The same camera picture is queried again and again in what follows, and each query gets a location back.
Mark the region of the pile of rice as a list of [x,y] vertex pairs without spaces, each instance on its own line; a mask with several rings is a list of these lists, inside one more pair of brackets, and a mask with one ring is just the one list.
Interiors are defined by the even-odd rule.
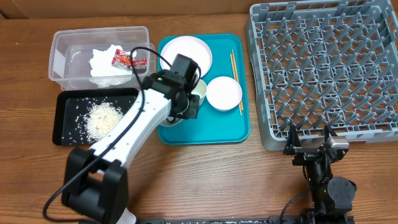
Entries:
[[61,143],[93,144],[105,137],[124,114],[108,97],[70,98],[65,104]]

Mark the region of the white tissue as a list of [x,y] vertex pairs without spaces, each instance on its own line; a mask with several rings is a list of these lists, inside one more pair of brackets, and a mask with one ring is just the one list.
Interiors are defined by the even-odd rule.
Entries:
[[93,57],[89,61],[90,74],[99,79],[94,79],[91,82],[97,84],[99,88],[121,85],[132,78],[130,70],[112,66],[112,60],[117,50],[123,50],[123,48],[120,45],[111,45],[104,51],[93,49]]

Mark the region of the grey bowl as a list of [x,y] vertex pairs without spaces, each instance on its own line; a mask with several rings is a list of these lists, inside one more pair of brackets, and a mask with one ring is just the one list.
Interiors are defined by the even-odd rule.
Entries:
[[181,123],[182,121],[183,121],[183,119],[181,119],[181,118],[174,118],[174,117],[168,116],[159,125],[163,126],[163,127],[171,127],[171,126],[177,125],[178,123]]

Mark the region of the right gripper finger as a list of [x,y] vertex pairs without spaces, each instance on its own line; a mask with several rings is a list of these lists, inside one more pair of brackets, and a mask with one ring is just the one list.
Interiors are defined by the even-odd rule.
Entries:
[[325,125],[323,128],[323,134],[325,138],[325,143],[332,143],[332,141],[335,140],[335,137],[337,134],[335,131],[331,128],[329,124]]
[[284,155],[295,155],[298,149],[301,149],[302,145],[297,134],[296,126],[291,123],[289,127],[288,138],[284,147]]

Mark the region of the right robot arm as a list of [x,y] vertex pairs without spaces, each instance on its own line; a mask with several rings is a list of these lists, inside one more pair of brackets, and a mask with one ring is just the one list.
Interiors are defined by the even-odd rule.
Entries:
[[[352,211],[357,186],[344,177],[334,177],[330,165],[342,160],[349,151],[349,142],[337,135],[329,125],[323,128],[325,142],[317,148],[302,146],[297,129],[290,125],[283,154],[294,156],[292,164],[301,166],[308,180],[309,189],[290,200],[279,215],[280,223],[354,223],[347,216]],[[310,193],[312,208],[306,209],[296,218],[285,218],[285,211],[300,197]]]

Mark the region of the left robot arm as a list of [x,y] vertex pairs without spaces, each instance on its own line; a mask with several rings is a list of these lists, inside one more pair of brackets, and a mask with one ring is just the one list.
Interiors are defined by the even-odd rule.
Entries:
[[192,90],[200,68],[178,54],[169,69],[145,77],[122,120],[88,150],[68,155],[62,204],[85,216],[83,223],[136,223],[127,208],[127,170],[138,150],[161,123],[195,119],[199,97]]

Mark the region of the red snack wrapper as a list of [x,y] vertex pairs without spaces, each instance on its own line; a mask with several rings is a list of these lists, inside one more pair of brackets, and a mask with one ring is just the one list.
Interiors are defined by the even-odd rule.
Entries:
[[111,65],[118,68],[131,69],[134,66],[136,69],[146,69],[147,59],[135,59],[136,53],[132,55],[120,49],[116,49]]

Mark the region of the white plastic cup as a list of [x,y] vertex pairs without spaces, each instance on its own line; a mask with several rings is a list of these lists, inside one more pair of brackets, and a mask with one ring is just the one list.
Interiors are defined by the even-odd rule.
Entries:
[[206,98],[206,90],[206,83],[202,79],[199,79],[196,87],[191,91],[192,95],[198,95],[200,97],[199,105],[202,105]]

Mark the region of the white pink bowl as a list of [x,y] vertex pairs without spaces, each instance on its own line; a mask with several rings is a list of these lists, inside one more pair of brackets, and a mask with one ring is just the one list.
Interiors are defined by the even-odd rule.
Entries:
[[218,111],[229,111],[237,107],[242,96],[240,84],[231,77],[217,77],[207,85],[206,98]]

